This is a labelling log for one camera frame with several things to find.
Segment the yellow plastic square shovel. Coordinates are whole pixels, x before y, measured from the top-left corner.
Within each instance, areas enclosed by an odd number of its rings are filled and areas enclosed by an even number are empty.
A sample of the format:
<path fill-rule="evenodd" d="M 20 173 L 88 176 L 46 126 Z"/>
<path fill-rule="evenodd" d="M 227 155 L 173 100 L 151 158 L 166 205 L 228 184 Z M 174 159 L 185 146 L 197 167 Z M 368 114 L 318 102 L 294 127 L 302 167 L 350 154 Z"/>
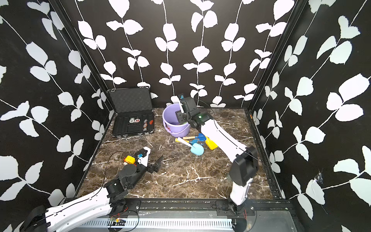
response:
<path fill-rule="evenodd" d="M 212 141 L 209 137 L 206 137 L 205 143 L 210 150 L 214 150 L 218 147 L 218 145 L 214 141 Z"/>

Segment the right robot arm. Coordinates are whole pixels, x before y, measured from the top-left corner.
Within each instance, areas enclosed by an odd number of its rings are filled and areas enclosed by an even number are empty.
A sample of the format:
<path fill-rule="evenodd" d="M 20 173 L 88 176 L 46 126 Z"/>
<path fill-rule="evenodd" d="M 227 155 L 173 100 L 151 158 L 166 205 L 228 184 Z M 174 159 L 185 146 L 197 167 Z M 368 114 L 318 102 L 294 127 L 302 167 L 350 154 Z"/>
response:
<path fill-rule="evenodd" d="M 187 122 L 211 139 L 231 161 L 229 176 L 233 185 L 229 202 L 231 211 L 236 214 L 246 205 L 248 190 L 259 170 L 258 152 L 255 147 L 247 147 L 228 134 L 208 112 L 197 107 L 192 97 L 179 97 L 178 122 Z"/>

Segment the light blue plastic trowel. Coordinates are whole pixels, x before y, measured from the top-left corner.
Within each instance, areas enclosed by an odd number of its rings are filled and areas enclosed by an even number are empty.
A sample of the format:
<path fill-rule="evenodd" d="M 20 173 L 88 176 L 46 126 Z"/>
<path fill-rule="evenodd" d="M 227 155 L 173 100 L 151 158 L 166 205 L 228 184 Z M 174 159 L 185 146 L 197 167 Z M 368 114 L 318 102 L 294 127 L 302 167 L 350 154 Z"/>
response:
<path fill-rule="evenodd" d="M 200 146 L 200 147 L 197 147 L 197 146 L 194 146 L 194 147 L 190 147 L 190 152 L 197 155 L 197 156 L 201 156 L 204 154 L 204 147 L 203 146 Z"/>

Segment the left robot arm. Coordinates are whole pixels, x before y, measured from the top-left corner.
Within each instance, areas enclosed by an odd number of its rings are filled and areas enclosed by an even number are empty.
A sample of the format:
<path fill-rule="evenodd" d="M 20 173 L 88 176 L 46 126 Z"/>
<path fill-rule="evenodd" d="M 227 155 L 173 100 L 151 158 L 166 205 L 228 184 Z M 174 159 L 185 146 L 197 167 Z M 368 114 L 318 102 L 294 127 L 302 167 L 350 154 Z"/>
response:
<path fill-rule="evenodd" d="M 158 172 L 163 157 L 149 164 L 151 149 L 142 148 L 126 157 L 126 165 L 110 181 L 97 190 L 63 205 L 46 209 L 34 208 L 19 227 L 21 232 L 68 232 L 84 223 L 102 217 L 115 216 L 128 211 L 125 200 L 146 173 Z"/>

